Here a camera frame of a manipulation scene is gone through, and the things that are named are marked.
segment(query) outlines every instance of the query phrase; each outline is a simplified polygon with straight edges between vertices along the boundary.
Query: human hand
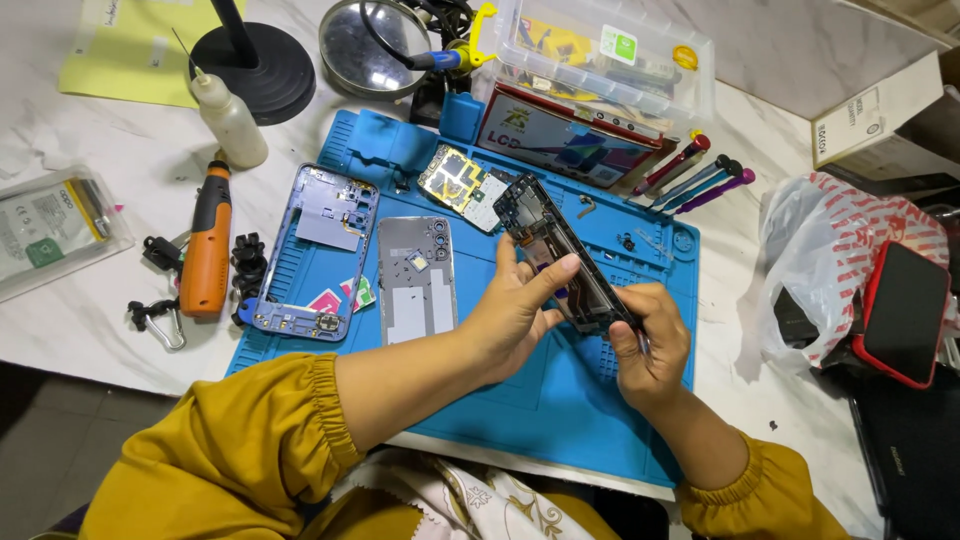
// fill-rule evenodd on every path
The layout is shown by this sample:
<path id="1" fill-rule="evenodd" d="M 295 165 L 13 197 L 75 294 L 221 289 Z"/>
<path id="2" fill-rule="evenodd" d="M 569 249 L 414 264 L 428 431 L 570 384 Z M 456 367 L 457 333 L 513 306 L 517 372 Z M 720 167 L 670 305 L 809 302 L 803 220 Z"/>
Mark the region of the human hand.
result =
<path id="1" fill-rule="evenodd" d="M 690 331 L 680 318 L 677 303 L 661 283 L 633 284 L 616 288 L 616 293 L 627 309 L 642 317 L 650 340 L 650 352 L 644 354 L 630 325 L 623 321 L 610 325 L 610 342 L 619 363 L 616 383 L 620 393 L 641 413 L 668 405 L 683 391 L 681 377 L 690 354 Z"/>
<path id="2" fill-rule="evenodd" d="M 540 339 L 564 320 L 558 309 L 540 309 L 580 271 L 580 258 L 567 255 L 534 276 L 527 262 L 516 262 L 514 240 L 500 236 L 496 274 L 480 302 L 458 328 L 480 365 L 481 383 L 500 382 L 516 373 Z"/>

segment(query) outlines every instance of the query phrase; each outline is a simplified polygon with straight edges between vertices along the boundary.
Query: forearm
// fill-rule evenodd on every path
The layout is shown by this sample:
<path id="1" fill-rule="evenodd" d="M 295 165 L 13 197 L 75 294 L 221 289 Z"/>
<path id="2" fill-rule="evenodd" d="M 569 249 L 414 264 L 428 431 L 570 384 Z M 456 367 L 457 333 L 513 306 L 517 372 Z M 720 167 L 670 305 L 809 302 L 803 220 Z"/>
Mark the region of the forearm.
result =
<path id="1" fill-rule="evenodd" d="M 640 412 L 663 437 L 690 485 L 727 487 L 747 469 L 750 452 L 740 433 L 692 392 L 682 389 L 670 405 Z"/>
<path id="2" fill-rule="evenodd" d="M 457 331 L 339 357 L 337 388 L 353 444 L 369 450 L 479 387 L 476 360 Z"/>

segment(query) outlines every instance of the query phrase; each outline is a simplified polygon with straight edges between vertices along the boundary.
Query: clear plastic storage box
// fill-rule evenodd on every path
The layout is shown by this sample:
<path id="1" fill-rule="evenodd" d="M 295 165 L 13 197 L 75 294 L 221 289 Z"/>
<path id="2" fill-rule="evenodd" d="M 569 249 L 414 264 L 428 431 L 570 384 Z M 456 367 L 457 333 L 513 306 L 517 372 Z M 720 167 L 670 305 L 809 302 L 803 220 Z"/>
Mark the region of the clear plastic storage box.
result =
<path id="1" fill-rule="evenodd" d="M 498 80 L 684 127 L 713 116 L 713 42 L 640 6 L 501 0 L 494 30 Z"/>

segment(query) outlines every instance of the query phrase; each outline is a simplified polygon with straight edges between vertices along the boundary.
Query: battery package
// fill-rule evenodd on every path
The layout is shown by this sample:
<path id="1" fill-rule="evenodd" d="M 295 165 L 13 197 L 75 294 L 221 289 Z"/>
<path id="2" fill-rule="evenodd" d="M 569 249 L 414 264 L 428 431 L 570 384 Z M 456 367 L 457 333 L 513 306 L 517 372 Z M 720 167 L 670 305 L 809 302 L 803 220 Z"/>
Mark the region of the battery package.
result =
<path id="1" fill-rule="evenodd" d="M 133 246 L 103 183 L 76 165 L 0 191 L 0 302 Z"/>
<path id="2" fill-rule="evenodd" d="M 571 118 L 512 93 L 493 90 L 477 146 L 585 184 L 610 187 L 660 148 Z"/>

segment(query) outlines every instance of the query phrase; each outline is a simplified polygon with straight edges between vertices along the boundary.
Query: plastic bag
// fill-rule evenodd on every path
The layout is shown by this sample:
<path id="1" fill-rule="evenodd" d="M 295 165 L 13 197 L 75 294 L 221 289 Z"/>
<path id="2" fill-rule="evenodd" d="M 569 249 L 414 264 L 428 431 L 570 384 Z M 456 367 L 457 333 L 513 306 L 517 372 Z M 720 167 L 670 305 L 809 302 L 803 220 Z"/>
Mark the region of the plastic bag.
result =
<path id="1" fill-rule="evenodd" d="M 885 240 L 895 240 L 947 267 L 947 234 L 902 197 L 880 199 L 826 173 L 780 185 L 760 229 L 767 264 L 757 309 L 760 347 L 774 359 L 793 361 L 773 306 L 785 288 L 820 336 L 800 353 L 814 367 L 850 331 L 853 295 L 862 290 Z M 945 318 L 957 326 L 956 304 Z"/>

